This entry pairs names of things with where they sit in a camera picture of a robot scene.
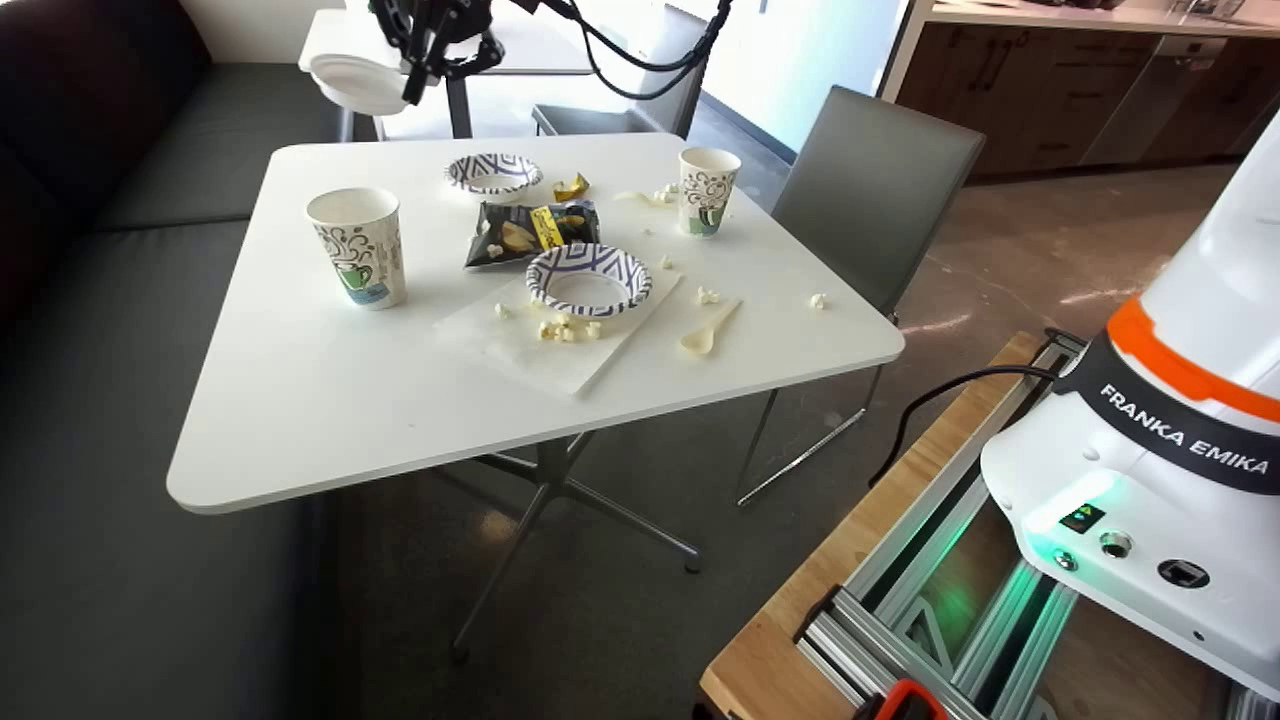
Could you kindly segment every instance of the napkin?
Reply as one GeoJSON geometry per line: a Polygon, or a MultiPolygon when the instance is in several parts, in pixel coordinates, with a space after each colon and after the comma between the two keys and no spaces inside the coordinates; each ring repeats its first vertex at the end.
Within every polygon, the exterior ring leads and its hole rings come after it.
{"type": "Polygon", "coordinates": [[[582,395],[610,361],[643,329],[643,321],[674,296],[680,271],[654,271],[654,292],[626,318],[610,318],[595,340],[547,344],[535,329],[553,318],[526,281],[447,318],[438,335],[443,350],[484,357],[504,375],[516,375],[553,395],[582,395]]]}

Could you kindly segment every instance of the gray sofa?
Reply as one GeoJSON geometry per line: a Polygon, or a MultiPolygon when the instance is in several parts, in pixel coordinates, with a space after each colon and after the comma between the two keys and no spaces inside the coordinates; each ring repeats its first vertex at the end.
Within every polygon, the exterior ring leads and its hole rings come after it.
{"type": "Polygon", "coordinates": [[[0,717],[318,717],[322,516],[163,494],[262,173],[334,139],[177,0],[0,4],[0,717]]]}

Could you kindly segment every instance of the paper cup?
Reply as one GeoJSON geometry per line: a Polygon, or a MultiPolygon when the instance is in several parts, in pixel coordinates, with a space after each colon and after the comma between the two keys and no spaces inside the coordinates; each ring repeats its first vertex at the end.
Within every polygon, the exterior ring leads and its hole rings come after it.
{"type": "Polygon", "coordinates": [[[742,158],[719,150],[683,150],[680,154],[680,196],[683,196],[683,230],[693,237],[718,237],[742,158]]]}
{"type": "Polygon", "coordinates": [[[405,299],[400,206],[382,190],[336,190],[309,206],[324,253],[360,310],[405,299]]]}

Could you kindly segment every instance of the black cable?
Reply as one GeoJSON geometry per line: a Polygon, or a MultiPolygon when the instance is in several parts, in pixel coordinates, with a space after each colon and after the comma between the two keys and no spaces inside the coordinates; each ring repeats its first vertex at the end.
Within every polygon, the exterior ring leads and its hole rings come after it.
{"type": "Polygon", "coordinates": [[[905,448],[914,411],[924,408],[929,400],[962,389],[962,385],[982,381],[982,375],[1041,375],[1041,381],[1056,381],[1051,367],[1036,367],[1036,365],[994,365],[994,367],[975,367],[975,371],[966,371],[966,375],[954,375],[954,381],[938,385],[931,392],[918,395],[918,400],[899,411],[892,448],[888,448],[888,455],[879,460],[879,470],[869,477],[869,490],[892,470],[897,453],[905,448]]]}
{"type": "Polygon", "coordinates": [[[585,13],[571,0],[545,0],[545,4],[555,18],[582,25],[593,76],[605,89],[611,89],[617,96],[626,96],[626,101],[657,101],[657,96],[674,91],[693,70],[707,64],[711,44],[718,44],[729,13],[731,13],[731,0],[719,0],[719,8],[707,22],[706,37],[680,60],[643,60],[643,56],[632,56],[626,44],[617,44],[610,34],[599,34],[593,22],[585,22],[585,13]],[[619,60],[643,70],[643,73],[675,73],[675,76],[670,84],[654,89],[654,91],[627,91],[627,89],[619,89],[617,80],[605,76],[593,40],[599,40],[611,56],[619,56],[619,60]]]}

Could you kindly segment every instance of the wooden cabinet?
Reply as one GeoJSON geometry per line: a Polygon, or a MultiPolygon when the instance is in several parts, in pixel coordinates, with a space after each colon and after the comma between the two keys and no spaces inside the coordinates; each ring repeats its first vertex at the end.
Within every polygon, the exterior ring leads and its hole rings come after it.
{"type": "Polygon", "coordinates": [[[1156,37],[929,25],[899,103],[987,136],[974,175],[1071,169],[1156,37]]]}
{"type": "MultiPolygon", "coordinates": [[[[1082,169],[1156,34],[929,25],[897,103],[987,136],[975,179],[1082,169]]],[[[1280,40],[1227,40],[1139,165],[1240,160],[1280,107],[1280,40]]]]}
{"type": "Polygon", "coordinates": [[[1280,40],[1234,40],[1156,131],[1143,165],[1240,160],[1280,107],[1280,40]]]}

